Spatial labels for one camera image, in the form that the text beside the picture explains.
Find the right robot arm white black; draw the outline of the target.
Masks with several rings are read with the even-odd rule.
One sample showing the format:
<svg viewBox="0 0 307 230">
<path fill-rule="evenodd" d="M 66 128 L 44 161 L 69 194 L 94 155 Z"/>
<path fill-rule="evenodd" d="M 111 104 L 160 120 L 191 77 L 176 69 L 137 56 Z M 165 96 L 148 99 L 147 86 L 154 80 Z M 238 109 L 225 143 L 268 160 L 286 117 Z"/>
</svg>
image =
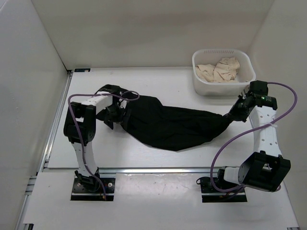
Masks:
<svg viewBox="0 0 307 230">
<path fill-rule="evenodd" d="M 292 105 L 288 111 L 277 117 L 277 100 L 269 96 L 268 83 L 260 80 L 250 83 L 248 91 L 239 95 L 226 118 L 243 122 L 249 119 L 252 128 L 227 141 L 217 155 L 232 141 L 249 133 L 253 133 L 253 153 L 239 167 L 226 166 L 219 171 L 216 180 L 210 178 L 217 191 L 227 193 L 244 187 L 266 192 L 279 190 L 281 182 L 290 171 L 291 162 L 282 156 L 275 123 L 288 115 L 294 107 Z"/>
</svg>

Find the white plastic basket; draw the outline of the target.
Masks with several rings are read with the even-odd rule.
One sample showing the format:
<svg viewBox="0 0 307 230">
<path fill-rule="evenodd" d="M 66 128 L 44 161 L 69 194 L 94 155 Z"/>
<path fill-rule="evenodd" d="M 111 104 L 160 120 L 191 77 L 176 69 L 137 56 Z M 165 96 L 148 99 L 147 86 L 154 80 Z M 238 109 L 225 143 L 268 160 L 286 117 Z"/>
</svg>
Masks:
<svg viewBox="0 0 307 230">
<path fill-rule="evenodd" d="M 193 84 L 199 95 L 235 96 L 256 74 L 246 53 L 236 49 L 201 49 L 192 56 Z"/>
</svg>

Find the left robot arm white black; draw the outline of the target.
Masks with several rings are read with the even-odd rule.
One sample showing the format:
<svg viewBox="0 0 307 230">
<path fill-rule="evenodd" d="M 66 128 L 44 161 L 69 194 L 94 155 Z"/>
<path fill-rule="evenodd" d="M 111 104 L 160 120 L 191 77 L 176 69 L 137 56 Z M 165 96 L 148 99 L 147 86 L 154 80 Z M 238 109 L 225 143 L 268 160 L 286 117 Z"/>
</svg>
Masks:
<svg viewBox="0 0 307 230">
<path fill-rule="evenodd" d="M 126 105 L 138 100 L 135 91 L 122 88 L 101 88 L 94 94 L 72 94 L 68 97 L 68 111 L 64 123 L 64 136 L 72 144 L 78 162 L 75 171 L 78 183 L 90 193 L 106 196 L 106 186 L 94 160 L 92 141 L 96 133 L 96 117 L 103 112 L 103 121 L 111 129 L 114 123 L 122 124 L 127 114 Z"/>
</svg>

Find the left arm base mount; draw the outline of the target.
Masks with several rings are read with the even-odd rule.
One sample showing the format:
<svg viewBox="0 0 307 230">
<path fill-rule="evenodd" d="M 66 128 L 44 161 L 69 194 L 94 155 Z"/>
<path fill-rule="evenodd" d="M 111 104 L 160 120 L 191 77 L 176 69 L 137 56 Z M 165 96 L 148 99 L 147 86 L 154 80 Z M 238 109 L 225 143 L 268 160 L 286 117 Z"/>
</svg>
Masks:
<svg viewBox="0 0 307 230">
<path fill-rule="evenodd" d="M 71 190 L 71 201 L 113 201 L 116 179 L 102 178 L 98 182 L 92 176 L 86 177 L 75 171 L 75 178 Z"/>
</svg>

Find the black label sticker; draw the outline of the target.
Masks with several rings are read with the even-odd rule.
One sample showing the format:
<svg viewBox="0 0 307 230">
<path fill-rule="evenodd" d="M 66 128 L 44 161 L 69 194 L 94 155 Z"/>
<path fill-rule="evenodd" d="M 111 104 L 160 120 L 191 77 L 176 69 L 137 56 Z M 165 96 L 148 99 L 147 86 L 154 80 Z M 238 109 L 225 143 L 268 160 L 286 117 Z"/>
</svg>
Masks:
<svg viewBox="0 0 307 230">
<path fill-rule="evenodd" d="M 90 68 L 83 68 L 83 69 L 75 69 L 74 72 L 90 72 Z"/>
</svg>

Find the beige trousers in basket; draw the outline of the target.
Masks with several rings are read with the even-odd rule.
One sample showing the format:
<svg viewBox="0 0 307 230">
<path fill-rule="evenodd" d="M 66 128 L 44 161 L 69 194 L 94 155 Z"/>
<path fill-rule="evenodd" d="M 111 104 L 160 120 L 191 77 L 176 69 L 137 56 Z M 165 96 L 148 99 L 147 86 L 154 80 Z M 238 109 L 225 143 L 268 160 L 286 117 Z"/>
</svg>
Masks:
<svg viewBox="0 0 307 230">
<path fill-rule="evenodd" d="M 215 66 L 198 65 L 196 74 L 209 83 L 237 83 L 236 76 L 240 63 L 236 57 L 224 57 Z"/>
</svg>

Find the black trousers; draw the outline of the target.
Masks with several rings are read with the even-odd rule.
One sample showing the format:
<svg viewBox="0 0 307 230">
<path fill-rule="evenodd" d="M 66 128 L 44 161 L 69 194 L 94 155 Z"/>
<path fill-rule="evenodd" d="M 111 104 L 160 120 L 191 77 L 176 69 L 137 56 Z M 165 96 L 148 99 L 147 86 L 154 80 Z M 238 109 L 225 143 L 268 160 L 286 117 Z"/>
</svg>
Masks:
<svg viewBox="0 0 307 230">
<path fill-rule="evenodd" d="M 153 148 L 180 151 L 212 141 L 232 120 L 227 115 L 163 105 L 158 98 L 139 98 L 116 85 L 107 84 L 98 92 L 130 99 L 125 106 L 122 128 L 141 143 Z"/>
</svg>

